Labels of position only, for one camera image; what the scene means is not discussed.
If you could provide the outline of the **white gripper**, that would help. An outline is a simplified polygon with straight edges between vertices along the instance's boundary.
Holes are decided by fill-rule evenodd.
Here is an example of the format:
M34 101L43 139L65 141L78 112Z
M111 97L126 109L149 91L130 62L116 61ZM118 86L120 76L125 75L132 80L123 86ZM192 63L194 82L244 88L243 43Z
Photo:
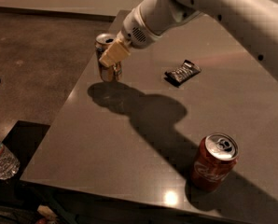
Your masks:
M138 6L125 18L116 39L99 58L104 67L110 67L130 56L130 48L144 49L160 39L164 32L155 7Z

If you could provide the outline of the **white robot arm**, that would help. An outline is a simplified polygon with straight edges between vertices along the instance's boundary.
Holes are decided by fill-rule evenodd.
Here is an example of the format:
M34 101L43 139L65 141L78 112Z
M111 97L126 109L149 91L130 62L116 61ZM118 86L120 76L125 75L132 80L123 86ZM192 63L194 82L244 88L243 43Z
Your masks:
M278 81L278 4L272 0L143 0L100 62L121 62L132 49L149 47L201 13L218 21Z

